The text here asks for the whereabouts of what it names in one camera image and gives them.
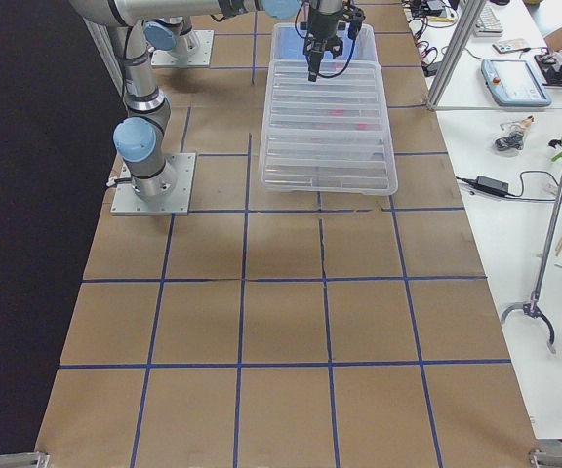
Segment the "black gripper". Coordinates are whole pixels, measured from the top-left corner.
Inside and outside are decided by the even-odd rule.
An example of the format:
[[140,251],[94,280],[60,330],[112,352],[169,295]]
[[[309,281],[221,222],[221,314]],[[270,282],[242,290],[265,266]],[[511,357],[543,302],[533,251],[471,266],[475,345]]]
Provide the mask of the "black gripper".
[[338,36],[343,1],[311,0],[308,4],[303,53],[308,65],[308,81],[316,82],[325,54],[330,53],[335,59],[343,52],[343,41]]

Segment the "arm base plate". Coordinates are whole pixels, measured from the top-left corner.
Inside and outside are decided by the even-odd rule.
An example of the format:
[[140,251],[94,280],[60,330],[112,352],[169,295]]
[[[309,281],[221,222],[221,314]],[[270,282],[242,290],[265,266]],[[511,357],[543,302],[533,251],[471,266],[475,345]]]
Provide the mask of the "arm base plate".
[[150,179],[132,177],[125,163],[115,185],[113,215],[188,215],[196,154],[164,154],[163,171]]
[[173,50],[153,52],[153,68],[207,68],[212,58],[215,32],[191,30],[180,36]]

